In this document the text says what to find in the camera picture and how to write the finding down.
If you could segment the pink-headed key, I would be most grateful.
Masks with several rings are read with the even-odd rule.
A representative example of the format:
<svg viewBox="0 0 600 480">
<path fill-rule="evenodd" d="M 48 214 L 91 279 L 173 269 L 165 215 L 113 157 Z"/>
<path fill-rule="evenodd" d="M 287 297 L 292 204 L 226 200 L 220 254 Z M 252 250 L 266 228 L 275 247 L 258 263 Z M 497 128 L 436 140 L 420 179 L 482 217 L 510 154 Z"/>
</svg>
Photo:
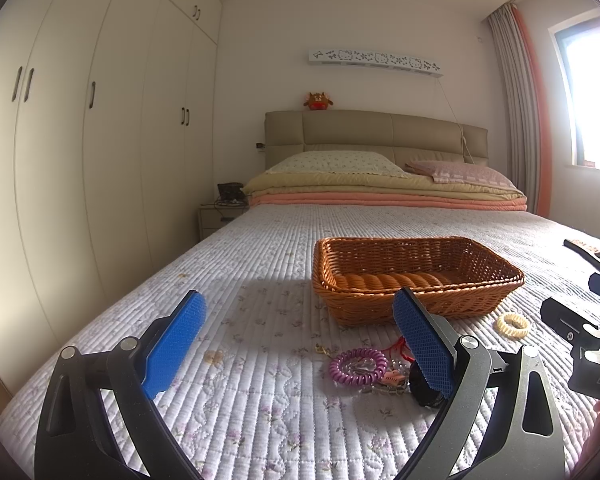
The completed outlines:
<svg viewBox="0 0 600 480">
<path fill-rule="evenodd" d="M 379 382 L 387 387 L 398 388 L 404 383 L 404 380 L 405 376 L 398 370 L 388 370 Z"/>
</svg>

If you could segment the grey and orange curtain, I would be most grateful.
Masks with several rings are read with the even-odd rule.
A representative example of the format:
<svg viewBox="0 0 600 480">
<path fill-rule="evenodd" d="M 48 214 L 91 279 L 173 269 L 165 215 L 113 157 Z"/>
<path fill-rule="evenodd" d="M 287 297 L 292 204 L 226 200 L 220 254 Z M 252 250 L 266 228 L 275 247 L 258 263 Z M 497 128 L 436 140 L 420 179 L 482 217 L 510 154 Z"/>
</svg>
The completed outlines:
<svg viewBox="0 0 600 480">
<path fill-rule="evenodd" d="M 516 4 L 503 4 L 486 22 L 504 84 L 508 169 L 514 185 L 526 194 L 528 209 L 548 217 L 553 152 L 541 65 Z"/>
</svg>

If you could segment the pink pillow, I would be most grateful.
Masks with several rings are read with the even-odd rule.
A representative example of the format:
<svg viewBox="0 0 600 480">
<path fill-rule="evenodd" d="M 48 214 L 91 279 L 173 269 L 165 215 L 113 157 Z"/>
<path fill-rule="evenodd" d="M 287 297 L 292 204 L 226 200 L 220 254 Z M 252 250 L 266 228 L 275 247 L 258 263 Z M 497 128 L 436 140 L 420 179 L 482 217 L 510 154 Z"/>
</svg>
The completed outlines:
<svg viewBox="0 0 600 480">
<path fill-rule="evenodd" d="M 516 191 L 513 182 L 504 174 L 489 168 L 466 162 L 448 162 L 447 160 L 416 160 L 407 162 L 405 170 L 412 174 L 430 177 L 439 184 L 463 183 L 498 188 L 502 191 Z"/>
</svg>

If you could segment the orange wicker basket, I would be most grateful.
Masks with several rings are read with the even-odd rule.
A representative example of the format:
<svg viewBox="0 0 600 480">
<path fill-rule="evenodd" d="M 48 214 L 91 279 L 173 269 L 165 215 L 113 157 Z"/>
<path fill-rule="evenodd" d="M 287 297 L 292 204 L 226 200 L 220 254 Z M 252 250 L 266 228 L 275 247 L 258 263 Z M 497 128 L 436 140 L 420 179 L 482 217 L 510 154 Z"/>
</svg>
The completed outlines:
<svg viewBox="0 0 600 480">
<path fill-rule="evenodd" d="M 524 272 L 468 237 L 329 237 L 314 245 L 312 284 L 341 326 L 393 321 L 406 287 L 446 318 L 491 313 L 524 284 Z"/>
</svg>

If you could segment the white quilted bedspread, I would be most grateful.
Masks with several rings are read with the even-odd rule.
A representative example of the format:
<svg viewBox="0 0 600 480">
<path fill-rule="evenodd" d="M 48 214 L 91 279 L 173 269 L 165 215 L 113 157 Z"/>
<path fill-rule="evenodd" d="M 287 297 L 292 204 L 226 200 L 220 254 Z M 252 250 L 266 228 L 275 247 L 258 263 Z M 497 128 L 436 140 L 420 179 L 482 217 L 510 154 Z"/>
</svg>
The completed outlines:
<svg viewBox="0 0 600 480">
<path fill-rule="evenodd" d="M 312 284 L 313 252 L 329 237 L 468 237 L 524 272 L 524 284 L 487 315 L 445 318 L 486 348 L 537 348 L 558 411 L 565 472 L 600 479 L 600 400 L 568 386 L 572 344 L 541 318 L 553 298 L 600 329 L 592 266 L 564 240 L 576 231 L 528 212 L 439 208 L 257 206 L 196 245 L 84 328 L 68 346 L 106 352 L 139 337 L 194 290 L 206 319 L 166 391 L 154 402 L 197 479 L 401 479 L 398 474 L 440 408 L 354 385 L 411 368 L 414 354 L 394 319 L 341 326 Z M 315 351 L 320 344 L 328 355 Z M 12 399 L 0 441 L 34 472 L 35 441 L 57 352 Z M 486 390 L 454 469 L 474 461 L 496 391 Z M 125 463 L 146 469 L 117 406 L 102 402 Z"/>
</svg>

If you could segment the window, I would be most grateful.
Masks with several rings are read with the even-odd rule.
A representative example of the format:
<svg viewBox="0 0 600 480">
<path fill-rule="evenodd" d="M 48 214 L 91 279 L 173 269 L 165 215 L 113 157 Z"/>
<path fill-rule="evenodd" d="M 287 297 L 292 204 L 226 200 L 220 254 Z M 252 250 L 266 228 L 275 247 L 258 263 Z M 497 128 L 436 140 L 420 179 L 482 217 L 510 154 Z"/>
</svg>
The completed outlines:
<svg viewBox="0 0 600 480">
<path fill-rule="evenodd" d="M 600 15 L 553 32 L 566 92 L 573 165 L 600 170 Z"/>
</svg>

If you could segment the beige padded headboard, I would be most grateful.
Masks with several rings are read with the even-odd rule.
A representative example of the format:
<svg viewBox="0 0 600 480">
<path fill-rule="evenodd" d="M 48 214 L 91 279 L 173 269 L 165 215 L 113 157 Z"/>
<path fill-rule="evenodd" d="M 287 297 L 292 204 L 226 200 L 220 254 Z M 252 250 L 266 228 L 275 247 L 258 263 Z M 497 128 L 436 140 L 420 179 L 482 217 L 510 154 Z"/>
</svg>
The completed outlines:
<svg viewBox="0 0 600 480">
<path fill-rule="evenodd" d="M 368 151 L 403 168 L 416 160 L 486 166 L 488 132 L 470 125 L 364 110 L 279 110 L 264 120 L 264 163 L 306 151 Z"/>
</svg>

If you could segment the folded yellow pink blankets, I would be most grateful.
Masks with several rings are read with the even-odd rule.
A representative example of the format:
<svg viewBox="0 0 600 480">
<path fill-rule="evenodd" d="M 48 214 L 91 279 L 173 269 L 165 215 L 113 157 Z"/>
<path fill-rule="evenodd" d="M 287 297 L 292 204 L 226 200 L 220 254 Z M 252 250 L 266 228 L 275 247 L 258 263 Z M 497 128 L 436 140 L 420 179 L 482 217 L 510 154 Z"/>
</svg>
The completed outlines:
<svg viewBox="0 0 600 480">
<path fill-rule="evenodd" d="M 482 184 L 437 183 L 419 174 L 265 172 L 244 186 L 253 206 L 264 204 L 380 205 L 492 211 L 525 211 L 520 191 Z"/>
</svg>

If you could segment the beige bedside table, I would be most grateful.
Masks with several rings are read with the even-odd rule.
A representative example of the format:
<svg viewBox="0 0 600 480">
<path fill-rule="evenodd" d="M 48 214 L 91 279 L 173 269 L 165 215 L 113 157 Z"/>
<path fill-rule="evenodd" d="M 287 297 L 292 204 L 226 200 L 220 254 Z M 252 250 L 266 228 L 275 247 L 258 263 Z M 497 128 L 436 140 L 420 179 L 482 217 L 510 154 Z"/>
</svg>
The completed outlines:
<svg viewBox="0 0 600 480">
<path fill-rule="evenodd" d="M 199 238 L 204 240 L 219 229 L 244 214 L 249 209 L 246 203 L 208 203 L 198 208 Z"/>
</svg>

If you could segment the cream floral pillow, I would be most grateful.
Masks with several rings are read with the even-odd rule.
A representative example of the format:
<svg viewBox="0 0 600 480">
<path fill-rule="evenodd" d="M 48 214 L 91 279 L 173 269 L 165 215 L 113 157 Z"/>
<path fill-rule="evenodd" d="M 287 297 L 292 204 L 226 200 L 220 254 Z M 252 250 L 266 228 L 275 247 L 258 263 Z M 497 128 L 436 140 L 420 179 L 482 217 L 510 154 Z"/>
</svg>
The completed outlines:
<svg viewBox="0 0 600 480">
<path fill-rule="evenodd" d="M 267 174 L 370 174 L 403 177 L 405 171 L 384 155 L 369 151 L 306 151 L 268 168 Z"/>
</svg>

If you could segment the dark object on nightstand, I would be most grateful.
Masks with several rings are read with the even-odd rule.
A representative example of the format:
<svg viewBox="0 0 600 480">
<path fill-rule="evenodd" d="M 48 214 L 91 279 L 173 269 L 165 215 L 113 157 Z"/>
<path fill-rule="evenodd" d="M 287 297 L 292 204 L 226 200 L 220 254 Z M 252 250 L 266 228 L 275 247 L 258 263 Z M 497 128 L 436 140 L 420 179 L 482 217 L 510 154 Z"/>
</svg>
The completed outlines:
<svg viewBox="0 0 600 480">
<path fill-rule="evenodd" d="M 247 197 L 240 182 L 224 182 L 218 184 L 218 198 L 215 203 L 223 206 L 245 206 Z"/>
</svg>

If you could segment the red plush toy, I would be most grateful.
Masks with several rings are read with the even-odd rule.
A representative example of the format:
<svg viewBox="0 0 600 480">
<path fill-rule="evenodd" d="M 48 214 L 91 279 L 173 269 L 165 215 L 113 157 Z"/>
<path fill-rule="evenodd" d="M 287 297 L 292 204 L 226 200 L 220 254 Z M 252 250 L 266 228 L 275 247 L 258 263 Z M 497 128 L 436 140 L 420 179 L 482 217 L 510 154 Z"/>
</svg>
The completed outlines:
<svg viewBox="0 0 600 480">
<path fill-rule="evenodd" d="M 334 102 L 325 92 L 309 92 L 303 106 L 308 110 L 328 110 Z"/>
</svg>

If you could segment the white built-in wardrobe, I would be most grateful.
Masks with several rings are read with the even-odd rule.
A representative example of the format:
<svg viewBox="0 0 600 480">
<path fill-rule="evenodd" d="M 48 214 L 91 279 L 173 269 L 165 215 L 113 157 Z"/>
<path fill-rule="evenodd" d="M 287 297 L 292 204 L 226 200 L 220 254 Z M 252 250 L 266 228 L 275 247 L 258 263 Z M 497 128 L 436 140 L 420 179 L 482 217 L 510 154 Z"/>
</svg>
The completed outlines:
<svg viewBox="0 0 600 480">
<path fill-rule="evenodd" d="M 0 381 L 196 243 L 220 0 L 0 0 Z"/>
</svg>

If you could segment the white hello kitty wall lamp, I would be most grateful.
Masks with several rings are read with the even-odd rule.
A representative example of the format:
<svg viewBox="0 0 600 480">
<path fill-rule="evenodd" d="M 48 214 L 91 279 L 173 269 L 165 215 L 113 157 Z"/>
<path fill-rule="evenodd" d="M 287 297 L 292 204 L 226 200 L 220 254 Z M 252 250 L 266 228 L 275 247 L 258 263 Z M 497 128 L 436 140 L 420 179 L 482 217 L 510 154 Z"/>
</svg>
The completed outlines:
<svg viewBox="0 0 600 480">
<path fill-rule="evenodd" d="M 404 72 L 440 78 L 441 66 L 426 58 L 407 54 L 367 49 L 310 49 L 310 64 L 347 65 L 403 70 Z"/>
</svg>

